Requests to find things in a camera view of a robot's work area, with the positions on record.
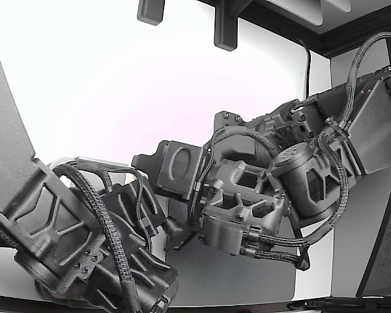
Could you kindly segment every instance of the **hex screw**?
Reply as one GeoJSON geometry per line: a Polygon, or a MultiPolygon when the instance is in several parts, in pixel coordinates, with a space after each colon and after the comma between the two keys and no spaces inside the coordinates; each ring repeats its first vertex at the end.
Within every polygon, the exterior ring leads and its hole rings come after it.
{"type": "Polygon", "coordinates": [[[301,122],[305,122],[306,121],[306,116],[304,114],[300,115],[300,117],[297,119],[297,121],[299,121],[300,123],[301,122]]]}

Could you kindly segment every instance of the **white backdrop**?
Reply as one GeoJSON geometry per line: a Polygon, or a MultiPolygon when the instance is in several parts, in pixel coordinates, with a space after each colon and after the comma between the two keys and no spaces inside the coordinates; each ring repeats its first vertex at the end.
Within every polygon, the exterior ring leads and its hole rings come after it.
{"type": "MultiPolygon", "coordinates": [[[[137,21],[137,9],[138,0],[0,0],[0,58],[45,163],[82,155],[129,164],[162,140],[205,143],[219,111],[247,121],[303,99],[301,46],[241,20],[239,46],[226,52],[213,44],[210,6],[167,0],[156,27],[137,21]]],[[[311,93],[330,88],[329,67],[313,53],[311,93]]],[[[329,240],[315,254],[323,263],[329,240]]],[[[0,249],[0,295],[36,299],[13,254],[0,249]]],[[[307,273],[301,290],[321,276],[307,273]]],[[[328,295],[330,282],[314,289],[328,295]]]]}

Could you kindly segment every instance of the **screw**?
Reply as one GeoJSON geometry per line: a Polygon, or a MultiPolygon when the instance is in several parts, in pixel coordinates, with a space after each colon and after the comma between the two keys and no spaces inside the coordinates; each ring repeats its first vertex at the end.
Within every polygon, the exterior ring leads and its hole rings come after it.
{"type": "Polygon", "coordinates": [[[300,115],[300,117],[297,119],[297,121],[299,121],[301,123],[301,122],[305,122],[306,119],[307,119],[307,117],[303,114],[303,115],[300,115]]]}
{"type": "Polygon", "coordinates": [[[314,138],[314,132],[309,132],[308,134],[306,134],[306,138],[307,138],[307,139],[312,139],[312,138],[314,138]]]}

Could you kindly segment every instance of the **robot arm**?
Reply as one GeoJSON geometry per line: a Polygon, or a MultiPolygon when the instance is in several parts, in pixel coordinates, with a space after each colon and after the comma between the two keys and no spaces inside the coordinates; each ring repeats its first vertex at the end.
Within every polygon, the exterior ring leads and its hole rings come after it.
{"type": "Polygon", "coordinates": [[[112,313],[165,312],[171,304],[178,273],[151,254],[159,226],[166,252],[198,235],[228,254],[304,271],[308,247],[339,220],[349,189],[391,166],[391,67],[359,79],[351,73],[345,85],[250,122],[220,112],[203,147],[164,141],[129,168],[84,158],[47,166],[35,158],[0,65],[0,246],[18,250],[16,262],[50,301],[112,313]],[[353,100],[346,107],[345,98],[353,100]],[[80,171],[101,176],[105,188],[96,191],[80,171]],[[136,180],[113,185],[108,172],[136,180]],[[187,221],[166,216],[157,196],[186,203],[187,221]],[[295,238],[278,237],[283,218],[295,238]],[[323,220],[302,236],[301,228],[323,220]]]}

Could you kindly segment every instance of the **shelf bracket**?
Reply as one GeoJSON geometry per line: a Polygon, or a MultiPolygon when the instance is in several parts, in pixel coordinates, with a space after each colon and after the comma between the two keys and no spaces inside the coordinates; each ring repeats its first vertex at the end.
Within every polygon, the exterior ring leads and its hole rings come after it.
{"type": "Polygon", "coordinates": [[[164,19],[165,0],[139,0],[138,20],[157,26],[164,19]]]}
{"type": "MultiPolygon", "coordinates": [[[[238,17],[253,0],[208,1],[215,7],[214,45],[226,51],[237,48],[238,17]]],[[[164,18],[165,0],[139,0],[138,20],[158,25],[164,18]]]]}
{"type": "Polygon", "coordinates": [[[238,16],[252,0],[218,0],[214,21],[214,45],[233,51],[237,48],[238,16]]]}

